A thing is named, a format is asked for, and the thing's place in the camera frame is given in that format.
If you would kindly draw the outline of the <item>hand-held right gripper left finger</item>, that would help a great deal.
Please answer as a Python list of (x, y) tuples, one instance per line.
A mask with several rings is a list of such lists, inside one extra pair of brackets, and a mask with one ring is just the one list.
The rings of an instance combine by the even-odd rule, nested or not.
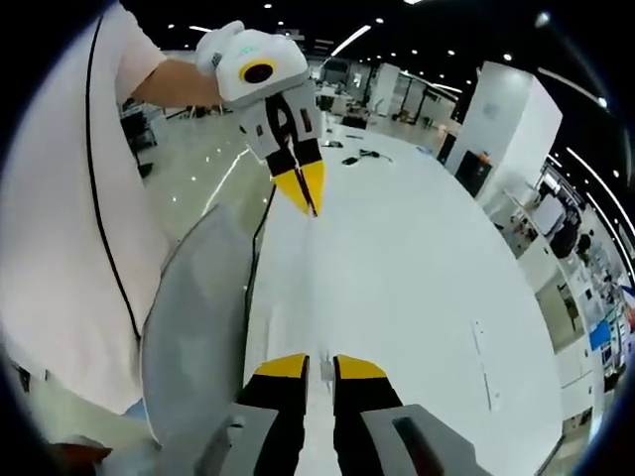
[(305, 442), (310, 357), (266, 361), (209, 437), (197, 475), (293, 475)]

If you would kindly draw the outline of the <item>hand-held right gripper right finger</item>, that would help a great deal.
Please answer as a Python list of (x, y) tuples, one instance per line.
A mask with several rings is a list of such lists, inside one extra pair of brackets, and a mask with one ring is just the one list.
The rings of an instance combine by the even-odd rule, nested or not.
[(477, 475), (473, 444), (405, 405), (374, 363), (333, 358), (333, 446), (343, 475)]

